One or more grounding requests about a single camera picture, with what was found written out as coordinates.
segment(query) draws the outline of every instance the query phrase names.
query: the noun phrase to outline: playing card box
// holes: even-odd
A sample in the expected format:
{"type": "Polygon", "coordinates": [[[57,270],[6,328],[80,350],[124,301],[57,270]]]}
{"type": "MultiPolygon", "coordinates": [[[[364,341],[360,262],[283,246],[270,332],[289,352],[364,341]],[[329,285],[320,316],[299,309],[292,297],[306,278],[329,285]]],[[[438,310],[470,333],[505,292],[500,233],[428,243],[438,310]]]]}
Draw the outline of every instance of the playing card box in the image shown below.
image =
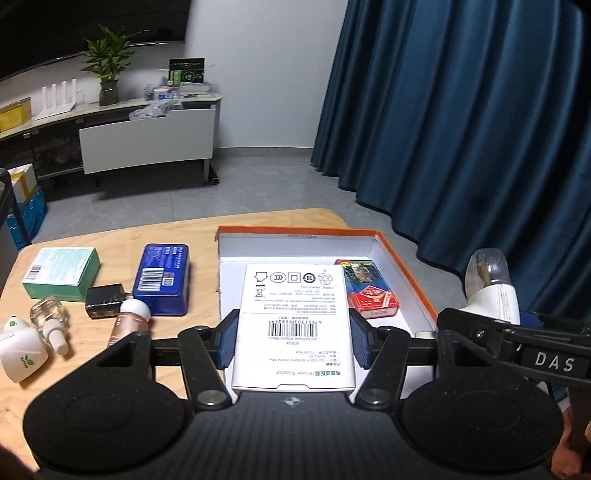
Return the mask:
{"type": "Polygon", "coordinates": [[[400,304],[371,260],[337,260],[343,267],[349,306],[366,319],[393,317],[400,304]]]}

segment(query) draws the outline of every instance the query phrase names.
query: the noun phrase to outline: wooden table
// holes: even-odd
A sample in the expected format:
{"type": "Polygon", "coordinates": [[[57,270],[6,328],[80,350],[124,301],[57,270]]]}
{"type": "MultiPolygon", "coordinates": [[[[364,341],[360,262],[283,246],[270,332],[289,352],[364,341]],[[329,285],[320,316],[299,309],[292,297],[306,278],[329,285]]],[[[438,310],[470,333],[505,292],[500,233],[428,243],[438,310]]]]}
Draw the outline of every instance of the wooden table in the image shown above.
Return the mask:
{"type": "MultiPolygon", "coordinates": [[[[194,325],[215,326],[220,321],[217,293],[218,257],[215,234],[220,225],[277,225],[346,228],[345,222],[326,209],[247,213],[181,222],[160,223],[110,232],[74,236],[30,245],[14,264],[2,296],[0,314],[29,318],[31,300],[21,281],[41,247],[95,247],[101,263],[95,285],[122,283],[131,291],[145,244],[174,242],[187,244],[191,258],[189,312],[184,317],[153,318],[152,336],[170,338],[194,325]]],[[[53,355],[34,375],[20,384],[0,373],[0,443],[14,451],[27,465],[35,460],[22,436],[22,417],[30,401],[75,368],[106,348],[113,319],[90,320],[84,304],[65,302],[70,314],[69,341],[72,354],[53,355]]],[[[183,380],[177,367],[158,367],[158,381],[179,396],[184,395],[183,380]]]]}

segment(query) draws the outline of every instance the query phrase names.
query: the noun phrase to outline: clear dome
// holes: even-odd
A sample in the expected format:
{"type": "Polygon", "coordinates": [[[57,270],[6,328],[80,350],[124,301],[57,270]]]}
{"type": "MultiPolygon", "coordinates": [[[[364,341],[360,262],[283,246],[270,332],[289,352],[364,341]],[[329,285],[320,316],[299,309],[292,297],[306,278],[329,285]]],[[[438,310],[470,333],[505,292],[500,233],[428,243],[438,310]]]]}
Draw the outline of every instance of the clear dome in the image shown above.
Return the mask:
{"type": "Polygon", "coordinates": [[[507,259],[498,248],[476,250],[466,269],[464,286],[470,299],[477,291],[491,285],[504,283],[511,285],[507,259]]]}

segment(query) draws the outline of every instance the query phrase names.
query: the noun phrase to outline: recycling symbol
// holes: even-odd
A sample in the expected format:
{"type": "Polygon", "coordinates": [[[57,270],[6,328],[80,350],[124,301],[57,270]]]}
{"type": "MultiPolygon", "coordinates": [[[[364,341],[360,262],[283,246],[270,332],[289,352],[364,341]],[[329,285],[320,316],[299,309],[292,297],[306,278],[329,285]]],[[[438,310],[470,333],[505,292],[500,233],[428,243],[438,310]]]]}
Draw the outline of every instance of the recycling symbol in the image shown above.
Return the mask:
{"type": "Polygon", "coordinates": [[[318,275],[318,282],[320,282],[321,285],[330,285],[330,282],[332,282],[332,275],[330,273],[322,272],[318,275]]]}

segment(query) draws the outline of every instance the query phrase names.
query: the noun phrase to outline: power adapter box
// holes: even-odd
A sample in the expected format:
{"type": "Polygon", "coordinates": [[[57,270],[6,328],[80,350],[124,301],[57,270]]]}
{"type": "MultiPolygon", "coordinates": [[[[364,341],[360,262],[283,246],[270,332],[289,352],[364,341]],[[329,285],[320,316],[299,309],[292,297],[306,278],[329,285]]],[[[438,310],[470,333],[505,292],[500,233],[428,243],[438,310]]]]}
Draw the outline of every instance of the power adapter box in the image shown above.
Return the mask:
{"type": "Polygon", "coordinates": [[[234,390],[352,391],[355,370],[340,265],[246,266],[234,390]]]}
{"type": "Polygon", "coordinates": [[[32,299],[54,295],[62,301],[85,301],[99,267],[94,248],[44,247],[27,270],[22,285],[32,299]]]}
{"type": "Polygon", "coordinates": [[[134,298],[150,307],[152,315],[186,315],[189,270],[188,245],[146,245],[135,276],[134,298]]]}

